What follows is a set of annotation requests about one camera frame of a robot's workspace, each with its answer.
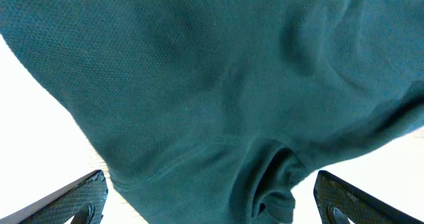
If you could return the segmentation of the black polo shirt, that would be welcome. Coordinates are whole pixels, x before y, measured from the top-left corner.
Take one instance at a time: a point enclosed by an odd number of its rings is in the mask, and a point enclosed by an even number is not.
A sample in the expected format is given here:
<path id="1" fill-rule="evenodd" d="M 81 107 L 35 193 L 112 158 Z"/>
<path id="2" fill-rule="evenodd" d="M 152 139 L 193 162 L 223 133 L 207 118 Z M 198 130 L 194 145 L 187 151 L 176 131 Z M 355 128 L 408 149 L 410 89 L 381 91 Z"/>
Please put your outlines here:
<path id="1" fill-rule="evenodd" d="M 423 0 L 1 0 L 1 34 L 149 223 L 291 223 L 423 126 Z"/>

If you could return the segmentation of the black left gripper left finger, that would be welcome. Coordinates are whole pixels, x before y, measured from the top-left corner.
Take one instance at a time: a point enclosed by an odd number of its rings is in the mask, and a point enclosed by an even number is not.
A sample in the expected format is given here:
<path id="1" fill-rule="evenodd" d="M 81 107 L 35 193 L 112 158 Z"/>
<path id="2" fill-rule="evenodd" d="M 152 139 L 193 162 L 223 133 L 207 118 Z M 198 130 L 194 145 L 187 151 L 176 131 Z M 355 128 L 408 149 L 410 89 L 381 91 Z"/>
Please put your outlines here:
<path id="1" fill-rule="evenodd" d="M 100 224 L 107 196 L 106 177 L 94 170 L 2 218 L 1 224 Z"/>

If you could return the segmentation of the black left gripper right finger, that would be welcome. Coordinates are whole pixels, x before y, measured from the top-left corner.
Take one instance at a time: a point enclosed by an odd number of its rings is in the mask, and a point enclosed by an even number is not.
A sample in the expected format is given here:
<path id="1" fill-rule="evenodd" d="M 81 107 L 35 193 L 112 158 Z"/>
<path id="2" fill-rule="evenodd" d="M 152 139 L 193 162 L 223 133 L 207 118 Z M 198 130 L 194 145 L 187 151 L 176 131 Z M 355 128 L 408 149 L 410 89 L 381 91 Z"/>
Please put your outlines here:
<path id="1" fill-rule="evenodd" d="M 325 170 L 313 195 L 322 224 L 423 224 Z"/>

